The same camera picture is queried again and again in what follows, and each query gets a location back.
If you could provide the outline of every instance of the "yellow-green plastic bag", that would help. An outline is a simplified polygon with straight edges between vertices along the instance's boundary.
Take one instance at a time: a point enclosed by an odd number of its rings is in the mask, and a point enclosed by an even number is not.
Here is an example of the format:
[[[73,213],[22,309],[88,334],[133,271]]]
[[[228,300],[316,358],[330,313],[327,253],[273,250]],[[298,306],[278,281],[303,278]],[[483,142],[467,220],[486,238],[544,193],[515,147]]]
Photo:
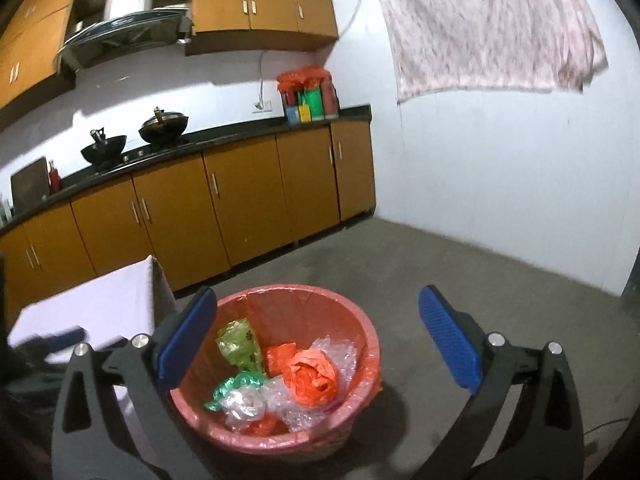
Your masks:
[[[236,319],[218,330],[216,343],[224,358],[241,372],[264,374],[260,344],[247,318]]]

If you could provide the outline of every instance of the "concrete floor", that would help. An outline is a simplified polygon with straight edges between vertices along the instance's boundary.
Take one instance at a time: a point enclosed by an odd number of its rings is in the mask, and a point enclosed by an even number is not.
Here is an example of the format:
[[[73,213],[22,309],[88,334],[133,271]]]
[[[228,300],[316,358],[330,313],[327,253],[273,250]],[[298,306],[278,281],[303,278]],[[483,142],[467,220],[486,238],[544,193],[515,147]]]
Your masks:
[[[220,458],[231,478],[410,478],[468,399],[418,316],[418,293],[430,283],[485,331],[500,331],[513,344],[541,348],[550,340],[561,342],[585,430],[631,416],[640,401],[640,295],[613,298],[514,260],[374,218],[213,288],[222,298],[268,283],[322,286],[361,306],[380,338],[384,390],[334,457],[312,467],[266,470],[246,457],[225,455]],[[517,400],[515,390],[480,462],[493,455],[502,439]]]

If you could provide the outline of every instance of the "trash bin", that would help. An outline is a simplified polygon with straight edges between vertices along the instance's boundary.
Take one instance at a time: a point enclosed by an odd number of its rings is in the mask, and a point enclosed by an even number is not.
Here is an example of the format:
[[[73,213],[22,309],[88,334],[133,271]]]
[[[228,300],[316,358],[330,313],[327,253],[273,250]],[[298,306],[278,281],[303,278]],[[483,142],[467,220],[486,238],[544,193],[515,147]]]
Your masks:
[[[269,437],[244,436],[229,431],[222,413],[204,403],[225,379],[238,373],[220,354],[218,330],[246,317],[263,348],[296,342],[308,348],[319,337],[353,341],[358,370],[344,403],[310,430]],[[218,315],[172,399],[188,425],[223,449],[254,455],[278,456],[297,462],[321,460],[348,439],[356,416],[380,391],[380,346],[373,324],[352,301],[322,288],[306,285],[270,285],[233,294],[218,302]]]

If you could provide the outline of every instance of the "black countertop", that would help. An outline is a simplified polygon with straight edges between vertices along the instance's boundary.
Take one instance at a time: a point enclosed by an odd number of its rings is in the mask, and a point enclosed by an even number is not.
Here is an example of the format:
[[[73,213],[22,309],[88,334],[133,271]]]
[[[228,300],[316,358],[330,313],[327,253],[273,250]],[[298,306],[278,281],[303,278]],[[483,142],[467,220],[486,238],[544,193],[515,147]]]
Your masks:
[[[70,202],[77,195],[85,192],[93,187],[100,186],[111,180],[116,180],[137,171],[146,170],[156,164],[181,158],[191,153],[203,152],[205,150],[238,142],[240,140],[253,139],[255,137],[282,134],[286,132],[296,132],[309,128],[318,128],[327,126],[335,121],[370,121],[371,107],[369,105],[358,106],[353,108],[344,108],[340,110],[340,116],[337,119],[314,121],[312,123],[295,124],[287,123],[286,118],[269,118],[258,121],[249,121],[245,123],[227,124],[216,128],[208,128],[199,132],[191,132],[184,134],[181,139],[185,141],[180,146],[175,146],[161,152],[153,153],[149,145],[130,150],[123,153],[128,155],[130,160],[128,163],[115,168],[114,170],[96,173],[93,166],[84,168],[80,171],[70,174],[62,178],[62,190],[52,194],[46,200],[43,200],[37,206],[17,214],[11,222],[0,228],[0,236],[6,234],[14,227],[27,221],[29,218],[43,212],[44,210],[65,202]]]

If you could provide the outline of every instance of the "range hood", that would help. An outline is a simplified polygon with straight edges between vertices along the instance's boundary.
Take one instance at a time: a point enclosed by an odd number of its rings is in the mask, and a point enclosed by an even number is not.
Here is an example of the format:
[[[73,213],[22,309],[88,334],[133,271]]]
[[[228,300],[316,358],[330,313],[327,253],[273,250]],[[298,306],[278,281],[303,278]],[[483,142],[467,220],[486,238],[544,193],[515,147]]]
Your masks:
[[[152,1],[107,0],[104,20],[66,40],[58,58],[72,70],[81,70],[186,38],[192,24],[189,8],[184,5],[149,9]]]

